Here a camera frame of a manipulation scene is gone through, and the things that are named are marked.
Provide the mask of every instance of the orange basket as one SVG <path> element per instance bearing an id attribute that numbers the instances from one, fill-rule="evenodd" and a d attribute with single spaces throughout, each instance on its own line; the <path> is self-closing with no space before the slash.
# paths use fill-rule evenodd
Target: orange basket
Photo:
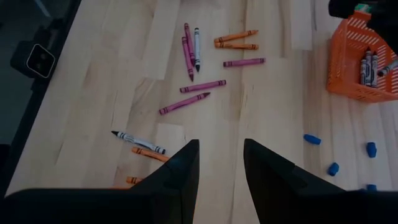
<path id="1" fill-rule="evenodd" d="M 368 47 L 379 56 L 377 70 L 396 58 L 387 43 L 366 27 L 370 18 L 370 14 L 356 11 L 350 18 L 343 20 L 333 34 L 327 89 L 369 103 L 398 100 L 398 68 L 385 77 L 376 75 L 377 88 L 360 83 L 361 59 Z"/>

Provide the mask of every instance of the wooden tabletop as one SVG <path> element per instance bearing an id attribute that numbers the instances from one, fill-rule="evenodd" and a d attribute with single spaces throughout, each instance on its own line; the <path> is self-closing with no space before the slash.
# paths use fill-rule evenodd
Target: wooden tabletop
<path id="1" fill-rule="evenodd" d="M 32 187 L 127 187 L 161 162 L 133 154 L 125 131 L 172 156 L 200 140 L 195 223 L 258 223 L 243 164 L 253 138 L 307 171 L 347 190 L 398 189 L 398 104 L 365 104 L 325 89 L 329 39 L 340 20 L 328 0 L 84 0 L 7 194 Z M 183 24 L 201 34 L 194 84 L 225 79 L 198 103 L 161 116 L 158 109 L 196 95 L 181 44 Z M 237 43 L 213 39 L 258 29 Z M 264 65 L 223 62 L 265 57 Z M 303 134 L 322 138 L 321 146 Z M 364 145 L 377 144 L 369 159 Z M 327 176 L 332 163 L 340 165 Z"/>

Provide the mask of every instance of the magenta crayon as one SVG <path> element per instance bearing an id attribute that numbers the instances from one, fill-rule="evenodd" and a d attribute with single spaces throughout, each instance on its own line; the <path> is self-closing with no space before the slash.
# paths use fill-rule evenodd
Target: magenta crayon
<path id="1" fill-rule="evenodd" d="M 187 23 L 184 23 L 184 29 L 185 29 L 185 37 L 188 40 L 189 57 L 191 59 L 192 66 L 194 66 L 195 65 L 195 53 L 193 51 L 191 32 L 190 32 L 190 29 L 189 29 L 189 25 Z"/>
<path id="2" fill-rule="evenodd" d="M 215 82 L 209 82 L 209 83 L 204 83 L 204 84 L 199 84 L 199 85 L 182 87 L 182 88 L 180 88 L 180 92 L 189 93 L 191 91 L 206 90 L 209 88 L 214 88 L 214 87 L 223 86 L 223 85 L 226 85 L 226 80 L 218 80 Z"/>
<path id="3" fill-rule="evenodd" d="M 208 95 L 210 95 L 210 93 L 202 93 L 202 94 L 196 95 L 194 97 L 188 98 L 186 100 L 180 101 L 178 103 L 175 103 L 173 105 L 166 106 L 165 108 L 160 109 L 159 113 L 160 113 L 160 115 L 165 115 L 165 114 L 167 114 L 167 113 L 169 113 L 169 112 L 171 112 L 173 110 L 176 110 L 176 109 L 181 108 L 183 106 L 187 106 L 187 105 L 190 105 L 190 104 L 192 104 L 194 102 L 202 100 L 202 99 L 206 98 Z"/>
<path id="4" fill-rule="evenodd" d="M 184 56 L 185 56 L 185 63 L 187 64 L 187 69 L 188 69 L 188 75 L 191 81 L 193 81 L 193 67 L 191 60 L 189 58 L 189 50 L 188 50 L 188 44 L 187 44 L 187 38 L 182 37 L 182 47 L 184 49 Z"/>
<path id="5" fill-rule="evenodd" d="M 260 63 L 264 63 L 266 61 L 265 58 L 253 58 L 253 59 L 244 59 L 244 60 L 235 60 L 224 62 L 224 67 L 235 67 L 235 66 L 244 66 L 244 65 L 257 65 Z"/>

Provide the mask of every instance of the light wood surface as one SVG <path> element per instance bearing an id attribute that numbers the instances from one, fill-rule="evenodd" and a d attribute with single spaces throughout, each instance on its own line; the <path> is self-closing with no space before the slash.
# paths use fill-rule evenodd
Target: light wood surface
<path id="1" fill-rule="evenodd" d="M 364 104 L 326 90 L 329 39 L 340 20 L 328 0 L 83 0 L 28 138 L 8 194 L 31 187 L 127 187 L 161 162 L 131 152 L 125 131 L 171 157 L 200 140 L 195 223 L 258 223 L 246 183 L 243 141 L 253 138 L 347 190 L 398 189 L 398 104 Z M 205 100 L 165 116 L 158 109 L 197 93 L 183 57 L 183 24 L 201 32 L 194 84 L 225 79 Z M 244 30 L 236 43 L 213 39 Z M 222 62 L 265 57 L 264 65 Z M 321 146 L 303 141 L 305 133 Z M 377 158 L 365 144 L 375 141 Z M 326 174 L 337 162 L 336 177 Z"/>

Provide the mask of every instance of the blue eraser cap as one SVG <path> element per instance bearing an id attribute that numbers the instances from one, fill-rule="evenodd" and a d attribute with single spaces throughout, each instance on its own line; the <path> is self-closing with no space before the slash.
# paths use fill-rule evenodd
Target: blue eraser cap
<path id="1" fill-rule="evenodd" d="M 368 142 L 366 145 L 366 152 L 368 152 L 370 158 L 375 158 L 377 153 L 376 143 Z"/>
<path id="2" fill-rule="evenodd" d="M 331 175 L 332 177 L 334 177 L 338 170 L 340 169 L 340 166 L 337 163 L 332 163 L 328 169 L 328 174 Z"/>
<path id="3" fill-rule="evenodd" d="M 368 184 L 366 186 L 366 190 L 368 190 L 368 191 L 377 191 L 377 187 L 374 184 Z"/>
<path id="4" fill-rule="evenodd" d="M 311 144 L 316 144 L 318 146 L 321 144 L 321 141 L 322 141 L 320 138 L 312 136 L 311 134 L 304 134 L 304 140 L 306 140 L 307 142 L 309 142 Z"/>

